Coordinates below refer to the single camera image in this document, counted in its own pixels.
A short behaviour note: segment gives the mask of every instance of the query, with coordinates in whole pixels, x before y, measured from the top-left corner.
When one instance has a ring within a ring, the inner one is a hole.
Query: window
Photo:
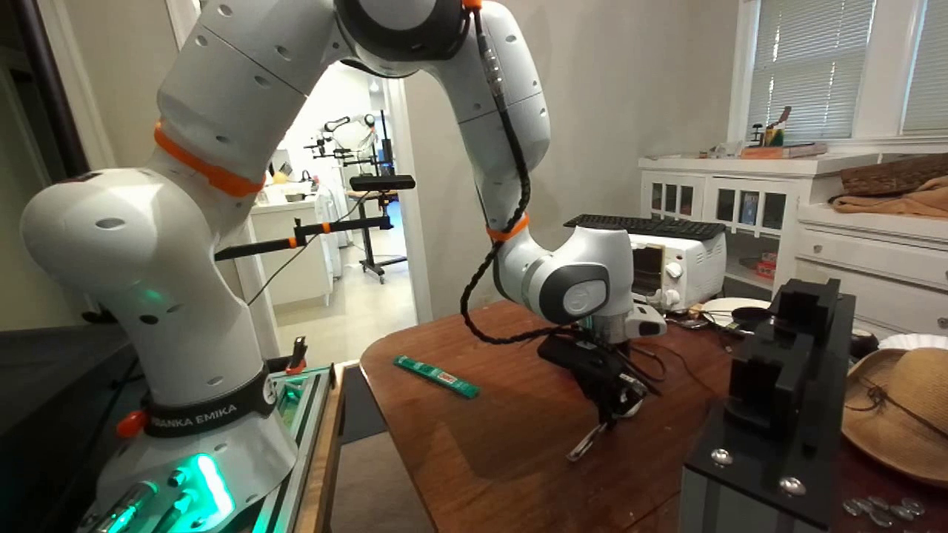
[[[926,0],[902,133],[948,133],[948,0]]]
[[[760,0],[745,129],[791,105],[785,142],[853,136],[874,2]]]

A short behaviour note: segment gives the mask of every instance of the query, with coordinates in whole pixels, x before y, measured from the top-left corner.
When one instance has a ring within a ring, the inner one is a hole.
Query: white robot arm
[[[222,281],[212,247],[248,216],[277,138],[330,61],[378,77],[425,68],[440,79],[477,167],[501,292],[569,326],[573,341],[625,342],[634,308],[628,236],[581,227],[545,250],[526,231],[526,172],[551,129],[526,42],[501,2],[209,0],[160,85],[147,167],[55,182],[24,212],[31,258],[116,313],[150,391],[144,434],[99,474],[99,521],[142,498],[147,508],[178,508],[187,498],[179,474],[209,466],[227,499],[179,521],[219,530],[293,466],[248,304]],[[594,384],[582,382],[582,391],[597,392],[600,422],[630,410],[646,391],[621,366],[604,391]]]

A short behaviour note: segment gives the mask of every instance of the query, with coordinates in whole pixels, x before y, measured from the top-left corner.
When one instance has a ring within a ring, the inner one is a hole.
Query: floor
[[[370,231],[376,261],[406,255],[397,200],[390,204],[390,219],[390,231]],[[354,363],[372,341],[413,326],[409,261],[385,265],[385,281],[378,281],[376,273],[362,265],[363,246],[357,234],[339,250],[342,276],[333,281],[327,304],[276,308],[280,345],[304,333],[308,363]],[[330,530],[433,530],[387,431],[372,431],[339,447]]]

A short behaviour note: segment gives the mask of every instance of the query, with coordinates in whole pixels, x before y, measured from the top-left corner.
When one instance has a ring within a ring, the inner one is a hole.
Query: orange ring
[[[196,154],[188,154],[184,145],[178,145],[162,123],[154,126],[154,145],[162,147],[172,160],[178,160],[179,166],[203,175],[203,179],[219,190],[227,191],[234,197],[246,197],[246,196],[258,196],[264,190],[264,182],[253,182],[242,175],[234,175],[222,166],[212,166]]]
[[[520,234],[523,227],[529,227],[529,216],[520,216],[505,234],[502,231],[487,231],[490,241],[502,241],[516,234]]]

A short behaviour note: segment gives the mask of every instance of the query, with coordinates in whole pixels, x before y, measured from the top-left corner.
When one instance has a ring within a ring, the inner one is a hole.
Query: black stand
[[[354,210],[357,210],[357,219],[367,219],[363,216],[363,200],[372,200],[372,197],[382,197],[385,191],[353,191],[350,197],[354,200]],[[367,231],[367,224],[362,224],[362,247],[363,247],[363,258],[357,261],[362,270],[370,270],[378,276],[378,283],[385,283],[385,265],[387,264],[403,264],[406,258],[390,258],[390,261],[376,261],[376,250],[372,250],[372,234]]]

